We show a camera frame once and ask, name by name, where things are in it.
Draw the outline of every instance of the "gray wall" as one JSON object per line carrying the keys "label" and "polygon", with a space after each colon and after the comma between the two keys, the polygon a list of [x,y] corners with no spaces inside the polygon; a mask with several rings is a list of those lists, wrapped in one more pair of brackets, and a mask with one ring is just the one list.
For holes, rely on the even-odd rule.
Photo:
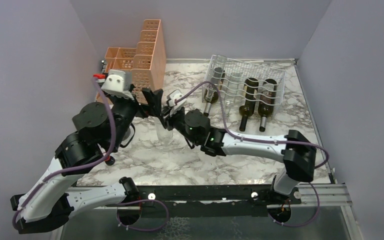
{"label": "gray wall", "polygon": [[71,0],[98,54],[162,19],[168,58],[298,58],[331,0]]}
{"label": "gray wall", "polygon": [[75,130],[98,59],[68,0],[0,0],[0,240],[48,239],[18,235],[10,197],[33,186]]}
{"label": "gray wall", "polygon": [[384,1],[333,0],[298,67],[363,236],[384,239]]}

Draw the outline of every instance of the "white metal wire basket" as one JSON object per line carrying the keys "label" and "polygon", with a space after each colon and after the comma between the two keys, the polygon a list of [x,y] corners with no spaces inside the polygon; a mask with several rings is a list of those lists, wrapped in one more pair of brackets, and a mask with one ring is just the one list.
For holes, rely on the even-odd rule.
{"label": "white metal wire basket", "polygon": [[[248,100],[257,102],[255,109],[257,109],[258,104],[262,102],[274,106],[272,113],[272,116],[274,116],[282,104],[285,90],[285,73],[286,71],[281,69],[239,61],[221,55],[213,55],[205,75],[205,81],[214,82],[214,76],[218,75],[218,83],[216,85],[221,92],[224,112],[229,114],[231,109],[239,108],[244,105],[247,100],[245,96],[247,93],[246,89],[249,85],[246,84],[245,81],[249,78],[257,80],[257,91],[252,94],[254,99]],[[275,80],[276,84],[271,84],[270,80],[267,82],[268,79]],[[204,85],[202,89],[202,101],[206,102],[206,93],[213,91],[209,84]],[[270,95],[266,95],[267,91],[275,93],[275,96],[270,97]]]}

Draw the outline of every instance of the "bottle rack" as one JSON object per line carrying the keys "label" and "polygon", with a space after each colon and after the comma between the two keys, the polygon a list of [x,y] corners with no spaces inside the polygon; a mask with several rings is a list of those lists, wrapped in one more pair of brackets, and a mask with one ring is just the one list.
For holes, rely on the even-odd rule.
{"label": "bottle rack", "polygon": [[[286,71],[239,61],[221,55],[213,55],[205,75],[205,81],[211,82],[211,78],[215,73],[215,68],[223,69],[222,77],[216,85],[221,92],[221,99],[223,100],[224,112],[226,114],[228,114],[231,109],[238,109],[245,104],[246,88],[249,87],[249,85],[245,83],[245,80],[248,78],[255,78],[258,81],[258,90],[252,94],[255,98],[255,100],[252,101],[257,102],[255,104],[255,109],[258,108],[260,103],[265,103],[274,106],[273,114],[271,116],[274,116],[278,112],[284,96]],[[267,79],[273,79],[277,82],[276,91],[273,91],[274,84],[267,83]],[[206,90],[210,91],[209,84],[202,86],[202,102],[205,102]],[[276,95],[270,97],[263,94],[264,91],[276,92]],[[260,100],[262,95],[265,96],[265,101]],[[274,104],[270,103],[271,100],[267,101],[268,99],[274,99]]]}
{"label": "bottle rack", "polygon": [[136,48],[109,47],[105,54],[105,73],[110,69],[131,72],[133,94],[139,103],[146,103],[142,88],[155,91],[163,87],[166,71],[166,48],[163,26],[159,19],[146,19]]}

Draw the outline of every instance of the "marble tabletop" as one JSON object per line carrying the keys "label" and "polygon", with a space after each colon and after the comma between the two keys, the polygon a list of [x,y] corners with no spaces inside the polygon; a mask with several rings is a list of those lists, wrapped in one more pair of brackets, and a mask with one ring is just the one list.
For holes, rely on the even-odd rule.
{"label": "marble tabletop", "polygon": [[[168,63],[165,68],[164,97],[179,89],[188,92],[204,80],[208,63]],[[260,117],[254,114],[248,120],[246,134],[277,136],[288,130],[300,131],[310,142],[318,143],[313,122],[308,111],[303,91],[292,63],[264,63],[286,71],[283,102],[271,119],[266,131],[259,132]],[[204,110],[201,101],[202,90],[191,94],[185,104],[186,111]],[[220,105],[214,105],[210,112],[211,125],[223,127]],[[241,116],[230,111],[227,126],[238,132]],[[255,156],[231,155],[208,156],[199,147],[190,149],[180,133],[173,131],[169,144],[158,140],[154,117],[135,118],[134,139],[126,148],[113,153],[115,164],[101,163],[90,173],[79,179],[77,186],[106,186],[122,177],[131,177],[136,185],[227,185],[227,184],[270,184],[273,177],[284,167],[282,163]],[[316,164],[323,161],[317,152]],[[330,183],[328,171],[323,166],[315,170],[314,183]]]}

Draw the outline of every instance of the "dark gray floor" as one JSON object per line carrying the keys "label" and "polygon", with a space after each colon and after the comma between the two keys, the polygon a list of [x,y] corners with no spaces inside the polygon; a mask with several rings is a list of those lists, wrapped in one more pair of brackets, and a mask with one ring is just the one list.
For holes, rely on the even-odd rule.
{"label": "dark gray floor", "polygon": [[[302,223],[314,210],[292,209],[288,222]],[[154,228],[163,219],[142,218],[135,227]],[[118,227],[115,210],[92,210],[80,214],[64,226],[62,240],[349,240],[340,207],[322,207],[318,218],[305,227],[282,227],[268,217],[172,218],[160,231],[144,233]]]}

